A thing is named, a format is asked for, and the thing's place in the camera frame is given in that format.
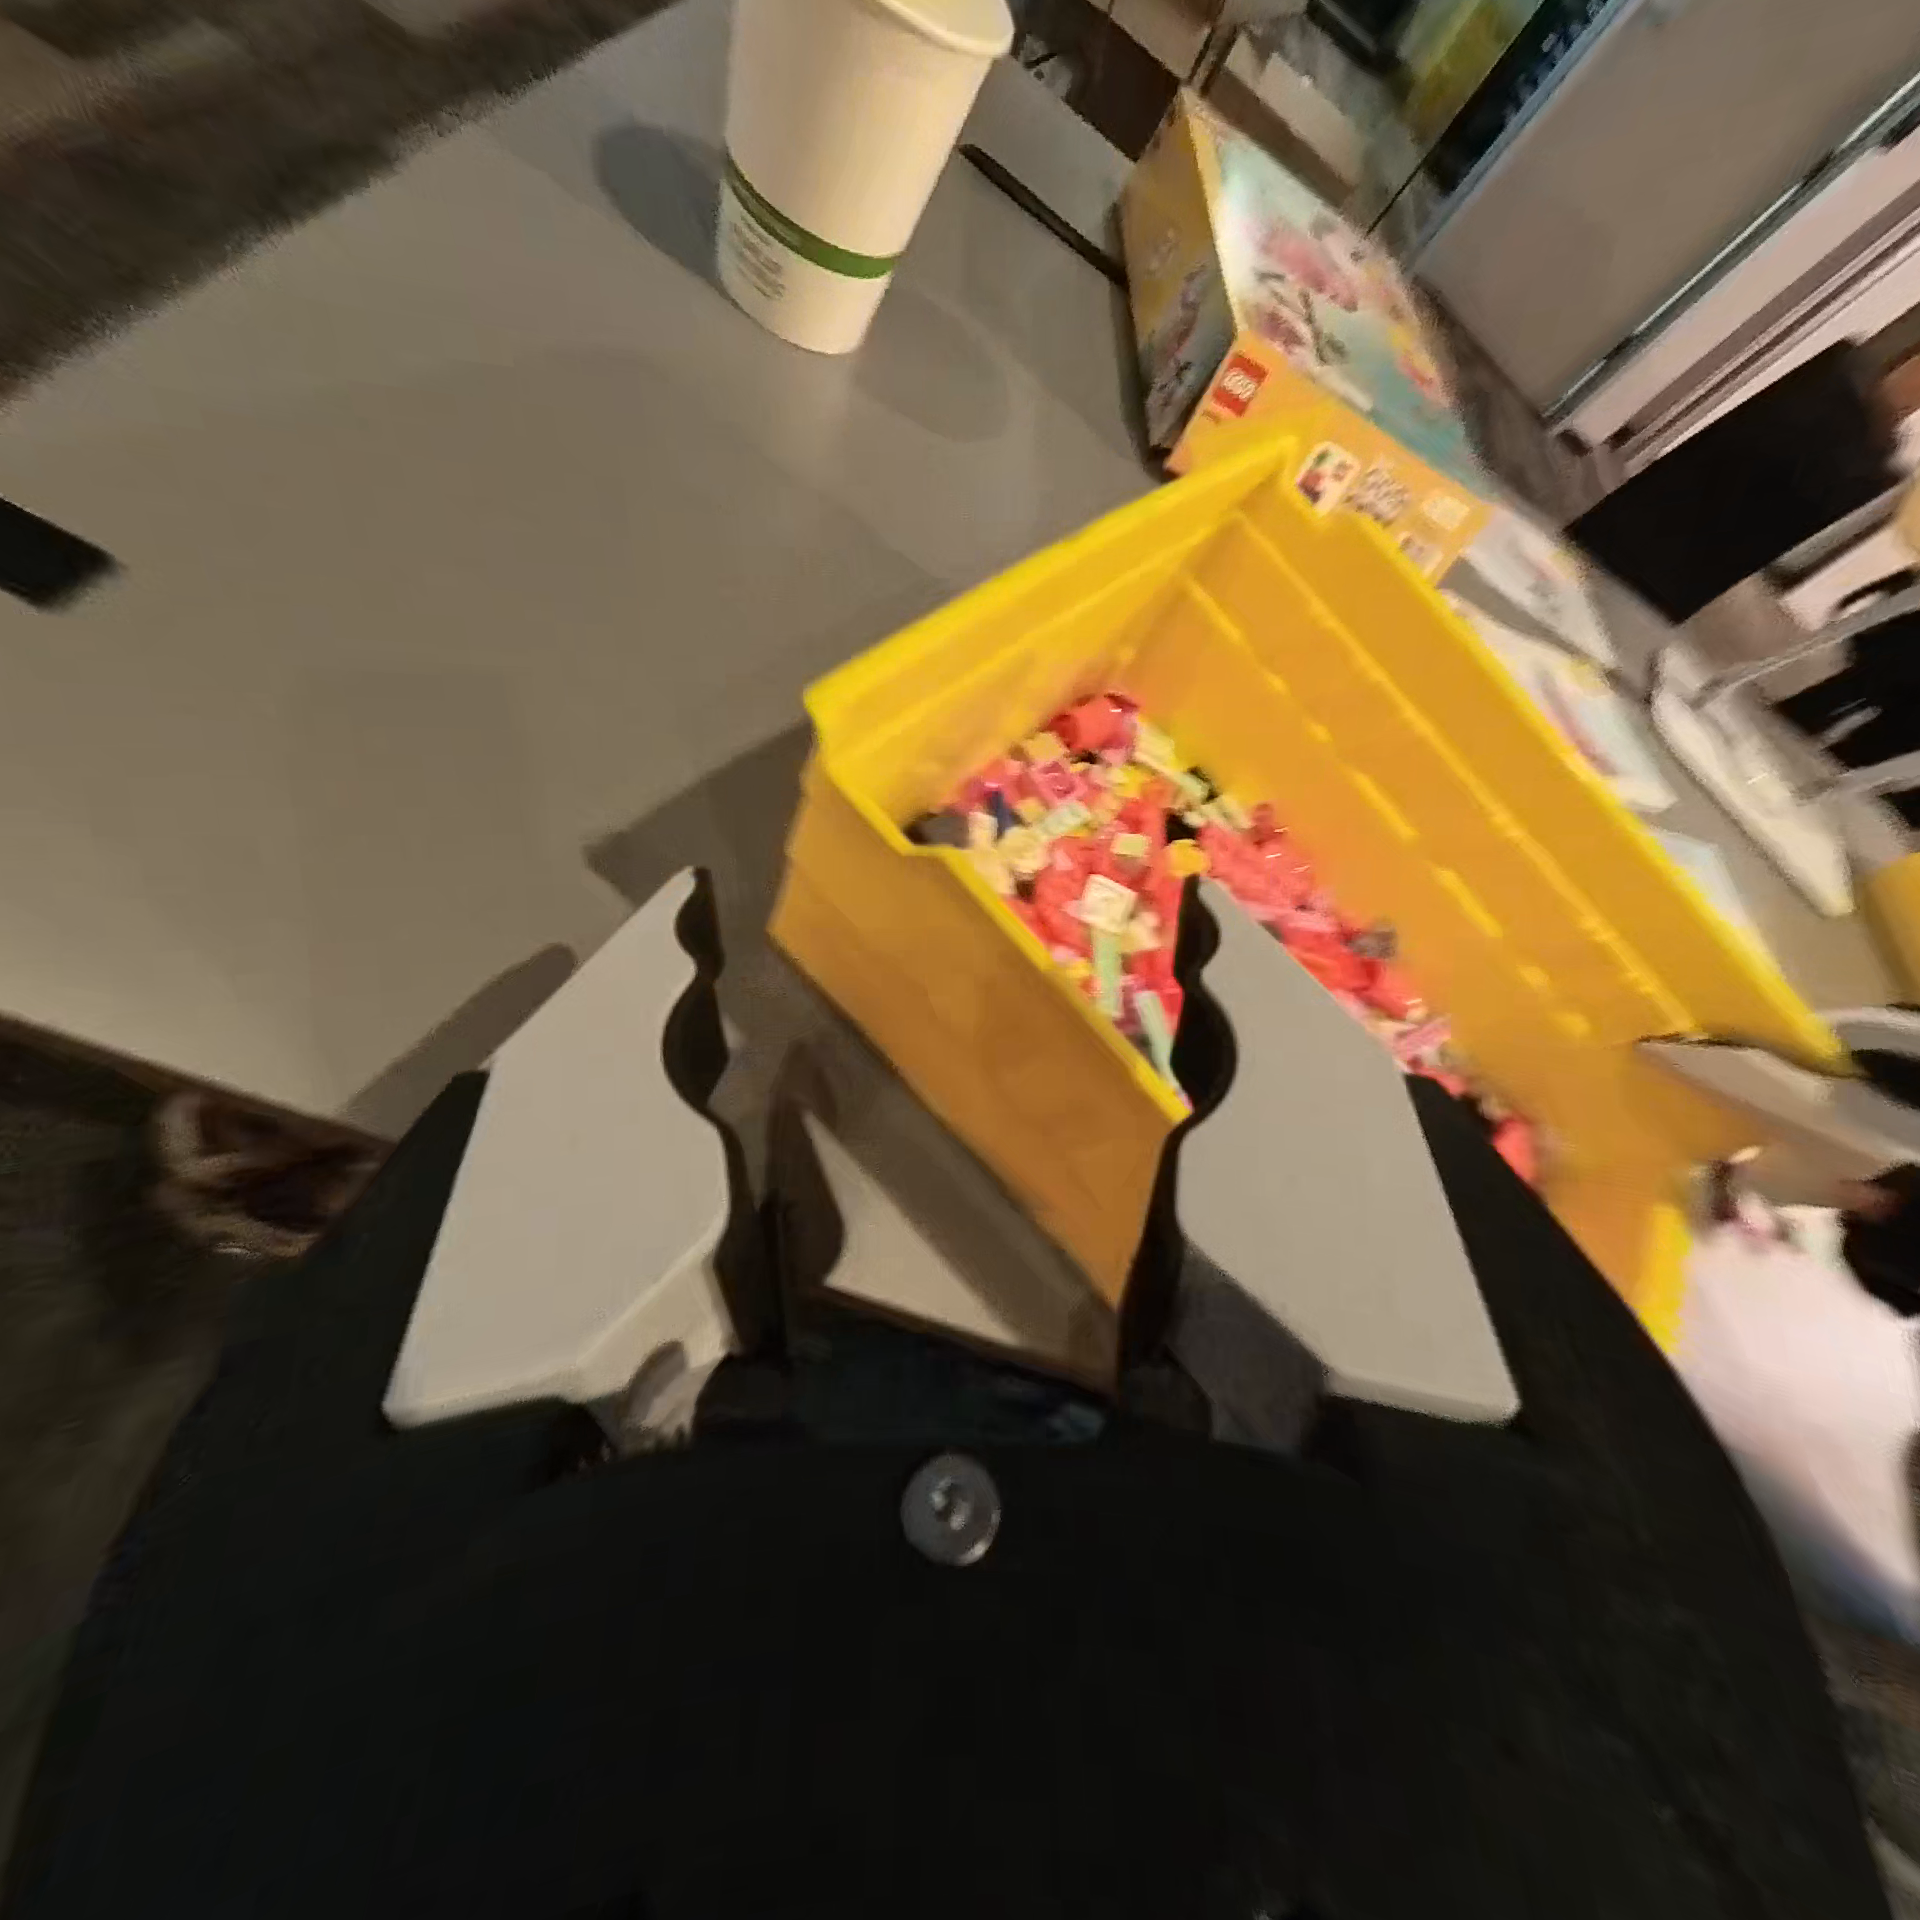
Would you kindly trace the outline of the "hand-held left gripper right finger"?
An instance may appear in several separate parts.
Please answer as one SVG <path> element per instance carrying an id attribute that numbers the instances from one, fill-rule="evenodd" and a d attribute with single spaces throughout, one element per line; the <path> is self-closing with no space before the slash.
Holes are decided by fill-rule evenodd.
<path id="1" fill-rule="evenodd" d="M 1471 1427 L 1519 1415 L 1405 1072 L 1217 883 L 1185 883 L 1188 1115 L 1119 1307 L 1119 1381 L 1201 1427 L 1330 1404 Z"/>

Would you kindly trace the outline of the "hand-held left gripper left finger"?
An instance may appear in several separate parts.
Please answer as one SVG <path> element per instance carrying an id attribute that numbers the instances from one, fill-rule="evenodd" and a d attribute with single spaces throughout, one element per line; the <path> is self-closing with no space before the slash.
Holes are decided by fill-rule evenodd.
<path id="1" fill-rule="evenodd" d="M 532 1404 L 694 1427 L 764 1342 L 777 1290 L 719 1112 L 723 977 L 712 876 L 681 866 L 494 1051 L 386 1381 L 392 1427 Z"/>

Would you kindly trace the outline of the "yellow toy brick set box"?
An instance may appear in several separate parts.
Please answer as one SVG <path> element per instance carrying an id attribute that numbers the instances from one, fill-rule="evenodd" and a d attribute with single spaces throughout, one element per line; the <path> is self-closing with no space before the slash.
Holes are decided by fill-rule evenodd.
<path id="1" fill-rule="evenodd" d="M 1398 262 L 1188 88 L 1134 166 L 1119 237 L 1162 472 L 1279 435 L 1311 513 L 1372 520 L 1438 585 L 1494 483 Z"/>

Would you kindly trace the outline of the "white paper cup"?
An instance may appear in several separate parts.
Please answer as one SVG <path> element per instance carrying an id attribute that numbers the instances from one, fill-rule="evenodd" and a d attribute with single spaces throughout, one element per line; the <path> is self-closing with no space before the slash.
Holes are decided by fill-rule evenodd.
<path id="1" fill-rule="evenodd" d="M 732 3 L 719 282 L 822 359 L 873 324 L 1011 3 Z"/>

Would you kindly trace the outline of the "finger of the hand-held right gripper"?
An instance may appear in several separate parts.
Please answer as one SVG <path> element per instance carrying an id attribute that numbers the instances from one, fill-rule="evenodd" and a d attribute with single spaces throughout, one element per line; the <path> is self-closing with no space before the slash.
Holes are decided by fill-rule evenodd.
<path id="1" fill-rule="evenodd" d="M 1918 1170 L 1918 1035 L 1839 1043 L 1839 1068 L 1731 1040 L 1643 1040 L 1637 1052 L 1733 1115 L 1765 1200 L 1839 1210 L 1845 1187 Z"/>

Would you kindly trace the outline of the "deep yellow plastic bin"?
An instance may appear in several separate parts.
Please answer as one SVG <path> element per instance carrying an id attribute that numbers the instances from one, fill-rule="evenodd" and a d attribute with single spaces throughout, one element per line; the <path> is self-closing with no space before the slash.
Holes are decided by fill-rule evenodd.
<path id="1" fill-rule="evenodd" d="M 1544 1202 L 1677 1347 L 1683 1183 L 1742 1124 L 1637 1052 L 1832 1028 L 1660 848 L 1494 650 L 1279 443 L 1128 503 L 807 692 L 814 755 L 773 944 L 1119 1307 L 1176 1097 L 1053 971 L 966 852 L 909 843 L 1075 698 L 1128 692 L 1238 801 L 1273 801 L 1335 900 L 1523 1118 Z"/>

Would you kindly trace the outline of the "pile of colourful toy bricks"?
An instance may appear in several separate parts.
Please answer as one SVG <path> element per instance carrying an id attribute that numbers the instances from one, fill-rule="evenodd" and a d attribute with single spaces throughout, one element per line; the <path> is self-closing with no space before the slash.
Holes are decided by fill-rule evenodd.
<path id="1" fill-rule="evenodd" d="M 909 820 L 903 840 L 966 852 L 1185 1112 L 1181 913 L 1188 883 L 1217 883 L 1397 1068 L 1460 1100 L 1501 1164 L 1540 1183 L 1534 1124 L 1484 1083 L 1450 1013 L 1405 971 L 1398 928 L 1351 915 L 1275 807 L 1217 783 L 1134 698 L 1105 688 L 1057 710 Z"/>

